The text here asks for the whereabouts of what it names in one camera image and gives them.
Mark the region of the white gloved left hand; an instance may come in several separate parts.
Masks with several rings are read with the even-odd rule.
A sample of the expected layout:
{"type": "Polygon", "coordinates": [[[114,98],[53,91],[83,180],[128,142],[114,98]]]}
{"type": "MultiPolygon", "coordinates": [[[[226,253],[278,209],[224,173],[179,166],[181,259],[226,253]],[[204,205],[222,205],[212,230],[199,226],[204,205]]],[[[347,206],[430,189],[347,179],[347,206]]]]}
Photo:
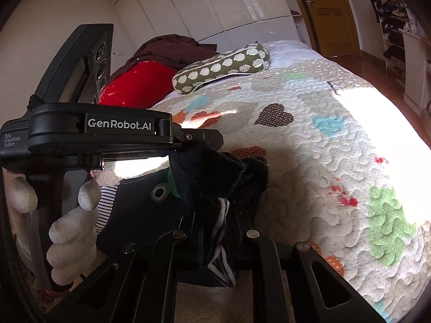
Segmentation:
{"type": "MultiPolygon", "coordinates": [[[[25,218],[29,212],[36,210],[37,194],[23,177],[10,179],[5,187],[8,212],[17,236],[18,254],[27,269],[33,272],[25,218]]],[[[71,284],[96,259],[97,206],[100,198],[100,186],[94,178],[90,178],[79,189],[78,206],[50,226],[48,235],[53,244],[47,250],[46,258],[53,267],[51,278],[60,286],[71,284]]]]}

